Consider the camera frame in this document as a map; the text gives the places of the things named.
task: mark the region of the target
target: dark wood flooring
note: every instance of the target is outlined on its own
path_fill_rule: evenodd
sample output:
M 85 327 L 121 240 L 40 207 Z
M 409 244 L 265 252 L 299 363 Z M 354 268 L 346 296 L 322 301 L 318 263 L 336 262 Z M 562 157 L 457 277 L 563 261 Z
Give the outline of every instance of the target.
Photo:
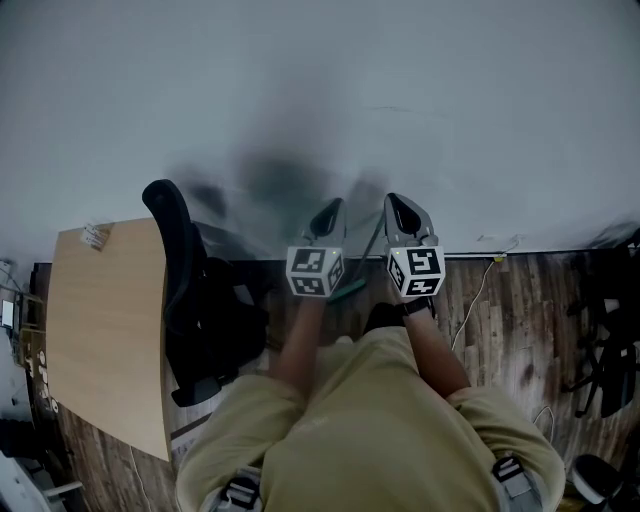
M 574 411 L 586 400 L 588 388 L 561 394 L 562 382 L 572 382 L 583 372 L 584 357 L 576 340 L 586 333 L 586 317 L 568 318 L 567 306 L 576 299 L 577 275 L 570 268 L 573 254 L 509 256 L 487 274 L 485 288 L 476 302 L 455 353 L 463 361 L 471 381 L 478 386 L 501 386 L 532 420 L 545 406 L 555 415 L 552 443 L 567 466 L 582 453 L 593 453 L 619 466 L 628 433 L 640 423 L 640 396 L 622 411 L 599 418 L 600 392 L 590 413 L 582 419 Z M 489 260 L 447 262 L 447 279 L 436 298 L 438 323 L 453 336 L 476 294 Z M 264 264 L 278 285 L 264 306 L 270 312 L 270 343 L 279 345 L 295 312 L 295 300 L 287 291 L 283 265 Z M 381 263 L 366 265 L 367 288 L 328 309 L 322 343 L 337 336 L 358 337 L 371 307 L 387 300 L 388 288 Z M 208 404 L 193 410 L 170 407 L 173 429 L 206 413 Z M 89 510 L 146 511 L 143 487 L 136 475 L 132 454 L 149 497 L 151 510 L 177 510 L 174 503 L 174 471 L 169 463 L 130 450 L 61 407 L 59 424 L 68 448 L 75 478 L 84 483 L 84 504 Z M 550 436 L 547 413 L 538 426 Z

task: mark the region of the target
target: chair backrest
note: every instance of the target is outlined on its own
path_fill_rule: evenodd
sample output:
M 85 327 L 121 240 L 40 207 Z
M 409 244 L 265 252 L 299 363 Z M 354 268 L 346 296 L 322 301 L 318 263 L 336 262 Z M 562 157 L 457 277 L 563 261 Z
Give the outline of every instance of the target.
M 202 271 L 200 232 L 191 222 L 182 194 L 170 180 L 151 183 L 144 189 L 142 201 L 158 224 L 167 258 L 164 321 L 167 329 L 184 336 L 198 322 L 194 288 Z

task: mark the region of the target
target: wooden table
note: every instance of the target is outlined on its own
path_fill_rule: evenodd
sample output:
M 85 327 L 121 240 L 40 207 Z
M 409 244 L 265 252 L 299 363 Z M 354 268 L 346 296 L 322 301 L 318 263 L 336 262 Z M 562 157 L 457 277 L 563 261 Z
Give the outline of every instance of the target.
M 98 252 L 59 234 L 47 308 L 51 395 L 107 434 L 169 460 L 165 255 L 154 219 L 116 223 Z

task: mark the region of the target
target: white wall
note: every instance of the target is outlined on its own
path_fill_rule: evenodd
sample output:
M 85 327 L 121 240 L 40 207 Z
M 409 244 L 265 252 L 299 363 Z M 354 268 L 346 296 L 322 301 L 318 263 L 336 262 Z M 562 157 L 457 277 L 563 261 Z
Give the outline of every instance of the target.
M 0 256 L 164 176 L 258 257 L 334 194 L 363 243 L 388 191 L 448 252 L 585 247 L 640 220 L 639 92 L 634 0 L 8 0 Z

